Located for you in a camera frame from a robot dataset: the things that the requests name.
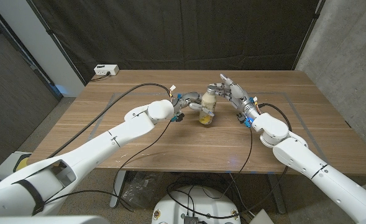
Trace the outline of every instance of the cable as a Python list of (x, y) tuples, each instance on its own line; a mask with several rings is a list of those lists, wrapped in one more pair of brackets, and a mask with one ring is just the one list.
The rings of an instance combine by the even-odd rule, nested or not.
[(261, 103), (258, 105), (259, 108), (262, 108), (263, 106), (271, 106), (272, 108), (276, 109), (285, 119), (286, 124), (288, 125), (289, 131), (292, 131), (292, 126), (290, 125), (289, 119), (286, 117), (286, 115), (282, 112), (282, 110), (280, 110), (279, 108), (277, 108), (276, 106), (270, 104), (270, 103)]
[(101, 81), (102, 79), (104, 79), (104, 78), (108, 77), (110, 74), (111, 74), (110, 72), (107, 72), (107, 74), (106, 74), (106, 75), (103, 75), (103, 76), (101, 76), (100, 78), (94, 78), (94, 79), (92, 79), (92, 80), (90, 80), (90, 81), (91, 81), (91, 82)]
[(283, 171), (283, 173), (282, 173), (282, 175), (281, 175), (281, 177), (280, 177), (280, 179), (278, 180), (278, 182), (275, 184), (275, 186), (271, 189), (271, 191), (269, 191), (269, 193), (263, 198), (263, 199), (261, 199), (261, 201), (259, 201), (259, 203), (257, 203), (257, 204), (255, 204), (254, 206), (252, 206), (252, 207), (250, 207), (250, 208), (248, 208), (248, 209), (246, 209), (246, 210), (244, 210), (244, 211), (242, 211), (242, 212), (240, 212), (240, 213), (236, 213), (235, 215), (229, 215), (229, 216), (226, 216), (226, 217), (215, 217), (215, 216), (212, 216), (212, 215), (208, 215), (208, 214), (203, 214), (203, 213), (201, 213), (201, 212), (197, 212), (197, 211), (195, 211), (195, 210), (192, 210), (192, 209), (190, 209), (190, 208), (188, 208), (187, 206), (185, 206), (185, 205), (183, 205), (182, 203), (180, 203), (179, 201), (177, 201), (176, 199), (174, 199), (173, 197), (172, 197), (172, 195), (170, 194), (170, 190), (169, 190), (169, 188), (170, 188), (170, 186), (171, 185), (175, 185), (175, 184), (180, 184), (180, 183), (172, 183), (172, 184), (170, 184), (170, 185), (168, 185), (168, 187), (166, 188), (166, 192), (167, 192), (167, 194), (169, 195), (169, 197), (172, 199), (172, 200), (174, 200), (178, 205), (180, 205), (181, 207), (183, 207), (183, 208), (185, 208), (185, 209), (188, 209), (189, 211), (191, 211), (191, 212), (193, 212), (193, 213), (196, 213), (196, 214), (198, 214), (198, 215), (202, 215), (202, 216), (204, 216), (204, 217), (208, 217), (208, 218), (215, 218), (215, 219), (226, 219), (226, 218), (232, 218), (232, 217), (237, 217), (237, 216), (241, 216), (243, 213), (245, 213), (245, 212), (248, 212), (249, 210), (253, 210), (255, 207), (257, 207), (257, 206), (259, 206), (261, 203), (263, 203), (273, 192), (274, 192), (274, 190), (276, 189), (276, 187), (280, 184), (280, 182), (281, 182), (281, 180), (282, 180), (282, 177), (286, 174), (286, 172), (288, 171), (288, 167), (286, 166), (285, 167), (285, 170)]
[(103, 194), (108, 194), (108, 195), (112, 195), (112, 196), (114, 196), (114, 197), (117, 197), (119, 200), (121, 200), (123, 203), (122, 203), (122, 206), (124, 207), (124, 208), (126, 208), (128, 211), (130, 211), (130, 212), (134, 212), (134, 209), (123, 199), (123, 198), (121, 198), (120, 196), (118, 196), (118, 195), (115, 195), (115, 194), (112, 194), (112, 193), (109, 193), (109, 192), (106, 192), (106, 191), (103, 191), (103, 190), (79, 190), (79, 191), (76, 191), (76, 192), (72, 192), (72, 193), (68, 193), (68, 194), (65, 194), (65, 195), (61, 195), (61, 196), (59, 196), (59, 197), (56, 197), (56, 198), (53, 198), (53, 199), (48, 199), (48, 200), (46, 200), (45, 201), (45, 203), (41, 206), (41, 207), (39, 207), (38, 209), (41, 209), (42, 207), (44, 207), (46, 204), (48, 204), (48, 203), (50, 203), (50, 202), (53, 202), (53, 201), (55, 201), (55, 200), (58, 200), (58, 199), (60, 199), (60, 198), (63, 198), (63, 197), (67, 197), (67, 196), (70, 196), (70, 195), (74, 195), (74, 194), (80, 194), (80, 193), (84, 193), (84, 192), (98, 192), (98, 193), (103, 193)]
[[(289, 131), (292, 131), (292, 127), (291, 127), (291, 125), (290, 125), (290, 122), (289, 122), (289, 120), (288, 120), (288, 118), (286, 117), (286, 115), (279, 109), (279, 108), (277, 108), (276, 106), (274, 106), (274, 105), (271, 105), (270, 103), (262, 103), (262, 104), (260, 104), (259, 105), (259, 108), (261, 108), (261, 107), (263, 107), (263, 106), (271, 106), (272, 108), (274, 108), (274, 109), (276, 109), (282, 116), (283, 116), (283, 118), (285, 118), (285, 120), (286, 120), (286, 123), (287, 123), (287, 125), (288, 125), (288, 128), (289, 128)], [(257, 206), (259, 206), (260, 204), (262, 204), (269, 196), (271, 196), (271, 194), (274, 192), (274, 190), (279, 186), (279, 184), (280, 184), (280, 182), (282, 181), (282, 179), (283, 179), (283, 177), (285, 176), (285, 174), (286, 174), (286, 172), (288, 171), (288, 166), (285, 166), (285, 169), (283, 170), (283, 172), (282, 172), (282, 175), (281, 175), (281, 177), (279, 178), (279, 180), (277, 181), (277, 183), (274, 185), (274, 187), (269, 191), (269, 193), (268, 194), (266, 194), (266, 196), (264, 196), (264, 198), (263, 199), (261, 199), (261, 201), (259, 201), (258, 203), (256, 203), (255, 205), (253, 205), (253, 206), (251, 206), (250, 208), (248, 208), (248, 209), (245, 209), (244, 211), (242, 211), (242, 212), (240, 212), (240, 213), (237, 213), (237, 214), (235, 214), (235, 215), (229, 215), (229, 216), (226, 216), (226, 217), (215, 217), (215, 216), (212, 216), (212, 215), (207, 215), (207, 214), (203, 214), (203, 213), (200, 213), (200, 212), (196, 212), (196, 211), (194, 211), (194, 210), (192, 210), (192, 209), (190, 209), (190, 208), (188, 208), (188, 207), (186, 207), (186, 206), (184, 206), (183, 204), (181, 204), (180, 202), (178, 202), (176, 199), (174, 199), (173, 197), (172, 197), (172, 195), (170, 194), (170, 192), (169, 192), (169, 188), (170, 188), (170, 186), (171, 185), (174, 185), (175, 183), (172, 183), (172, 184), (170, 184), (170, 185), (168, 185), (168, 187), (166, 188), (166, 192), (167, 192), (167, 194), (169, 195), (169, 197), (172, 199), (172, 200), (174, 200), (178, 205), (180, 205), (180, 206), (182, 206), (183, 208), (185, 208), (185, 209), (188, 209), (189, 211), (191, 211), (191, 212), (193, 212), (193, 213), (196, 213), (196, 214), (198, 214), (198, 215), (202, 215), (202, 216), (205, 216), (205, 217), (208, 217), (208, 218), (215, 218), (215, 219), (226, 219), (226, 218), (232, 218), (232, 217), (237, 217), (237, 216), (242, 216), (242, 214), (243, 213), (245, 213), (245, 212), (249, 212), (249, 211), (251, 211), (251, 210), (253, 210), (255, 207), (257, 207)]]
[(194, 200), (193, 200), (193, 198), (190, 196), (190, 192), (186, 193), (186, 192), (181, 191), (181, 190), (175, 190), (175, 191), (180, 192), (180, 193), (183, 193), (183, 194), (186, 194), (186, 195), (188, 196), (188, 202), (190, 202), (190, 199), (191, 199), (191, 201), (193, 202), (193, 210), (195, 210)]
[(244, 206), (244, 208), (245, 208), (245, 209), (247, 209), (247, 207), (246, 207), (246, 205), (245, 205), (245, 203), (244, 203), (244, 201), (243, 201), (242, 197), (240, 196), (240, 191), (239, 191), (239, 188), (238, 188), (238, 186), (237, 186), (237, 182), (235, 182), (234, 177), (232, 176), (232, 174), (231, 174), (231, 173), (230, 173), (230, 177), (231, 177), (232, 181), (234, 181), (234, 183), (235, 183), (235, 188), (237, 189), (238, 197), (239, 197), (240, 203), (242, 204), (242, 206)]
[[(252, 134), (252, 128), (249, 128), (249, 130), (250, 130), (250, 150), (249, 150), (249, 155), (247, 156), (247, 158), (246, 158), (246, 161), (245, 161), (244, 165), (242, 166), (242, 168), (240, 168), (240, 170), (239, 170), (239, 172), (237, 173), (237, 175), (238, 175), (238, 174), (240, 174), (240, 172), (244, 169), (244, 167), (246, 166), (247, 161), (249, 161), (249, 157), (250, 157), (250, 155), (251, 155), (251, 153), (252, 153), (252, 146), (253, 146), (253, 134)], [(222, 198), (222, 197), (226, 194), (226, 192), (228, 191), (228, 189), (231, 187), (232, 183), (234, 183), (234, 182), (235, 182), (235, 180), (236, 180), (237, 178), (238, 178), (238, 176), (237, 176), (237, 177), (235, 177), (234, 179), (232, 179), (231, 183), (228, 185), (227, 189), (224, 191), (224, 193), (223, 193), (220, 197), (211, 197), (211, 196), (209, 196), (209, 195), (205, 192), (205, 190), (203, 189), (203, 187), (202, 187), (202, 190), (203, 190), (203, 192), (204, 192), (204, 193), (205, 193), (209, 198), (213, 198), (213, 199), (220, 199), (220, 198)]]
[(155, 140), (151, 145), (147, 146), (145, 149), (140, 150), (138, 153), (134, 154), (132, 157), (130, 157), (125, 163), (123, 163), (123, 165), (121, 165), (121, 167), (117, 170), (116, 174), (115, 174), (115, 178), (114, 178), (114, 183), (116, 180), (116, 177), (118, 176), (119, 171), (121, 171), (121, 168), (124, 167), (131, 159), (133, 159), (133, 157), (135, 157), (136, 155), (140, 154), (142, 151), (148, 149), (149, 147), (153, 146), (155, 143), (157, 143), (157, 141), (162, 137), (162, 135), (165, 133), (166, 129), (168, 129), (169, 124), (171, 123), (171, 121), (169, 121), (168, 125), (166, 125), (165, 130), (163, 130), (162, 134), (159, 135), (159, 137), (157, 138), (157, 140)]
[(138, 87), (147, 86), (147, 85), (159, 86), (159, 87), (165, 89), (166, 92), (167, 92), (167, 94), (170, 96), (169, 89), (166, 88), (165, 86), (161, 85), (161, 84), (158, 84), (158, 83), (143, 83), (143, 84), (140, 84), (140, 85), (137, 85), (137, 86), (131, 88), (130, 90), (127, 90), (121, 96), (119, 96), (118, 98), (116, 98), (110, 105), (108, 105), (107, 107), (105, 107), (105, 109), (100, 114), (98, 114), (97, 117), (95, 117), (95, 119), (93, 119), (92, 121), (90, 121), (88, 125), (86, 125), (82, 130), (80, 130), (76, 135), (74, 135), (70, 140), (68, 140), (64, 145), (62, 145), (60, 148), (58, 148), (50, 156), (48, 156), (47, 159), (48, 158), (51, 158), (51, 157), (54, 157), (55, 155), (57, 155), (67, 145), (69, 145), (72, 141), (74, 141), (79, 135), (81, 135), (84, 131), (86, 131), (86, 129), (88, 129), (94, 122), (96, 122), (102, 115), (104, 115), (104, 113), (106, 113), (109, 108), (111, 108), (116, 102), (118, 102), (124, 96), (126, 96), (127, 94), (129, 94), (131, 91), (137, 89)]
[(189, 207), (189, 204), (190, 204), (190, 198), (191, 198), (191, 196), (190, 196), (190, 192), (191, 192), (191, 190), (194, 188), (194, 186), (195, 185), (193, 185), (191, 188), (190, 188), (190, 190), (188, 191), (188, 202), (187, 202), (187, 207)]

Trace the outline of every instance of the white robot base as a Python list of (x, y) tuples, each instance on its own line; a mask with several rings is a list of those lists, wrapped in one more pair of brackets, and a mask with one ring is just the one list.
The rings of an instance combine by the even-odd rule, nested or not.
[[(170, 193), (173, 198), (184, 206), (203, 214), (216, 217), (226, 217), (238, 212), (235, 204), (222, 193), (209, 187), (195, 185), (194, 187), (181, 187), (177, 191)], [(172, 200), (169, 195), (164, 196), (155, 206), (152, 215), (152, 224), (171, 224), (171, 223), (198, 223), (205, 221), (211, 224), (240, 224), (240, 218), (215, 219), (195, 214), (183, 208)]]

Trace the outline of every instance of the white panel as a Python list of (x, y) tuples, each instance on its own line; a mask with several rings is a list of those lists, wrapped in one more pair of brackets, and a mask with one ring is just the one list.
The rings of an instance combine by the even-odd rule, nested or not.
[(63, 96), (76, 97), (85, 87), (26, 0), (0, 1), (0, 13)]

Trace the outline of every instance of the plastic bag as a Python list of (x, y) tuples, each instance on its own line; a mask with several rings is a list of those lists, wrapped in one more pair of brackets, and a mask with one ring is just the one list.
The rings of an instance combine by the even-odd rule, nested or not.
[(162, 179), (162, 172), (137, 172), (122, 198), (132, 206), (147, 208)]

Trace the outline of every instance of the wall outlet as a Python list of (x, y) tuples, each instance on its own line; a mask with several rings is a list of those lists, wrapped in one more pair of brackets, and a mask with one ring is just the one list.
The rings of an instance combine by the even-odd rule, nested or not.
[(118, 65), (97, 65), (94, 72), (96, 75), (107, 75), (107, 72), (110, 72), (110, 75), (116, 75), (119, 72), (119, 67)]

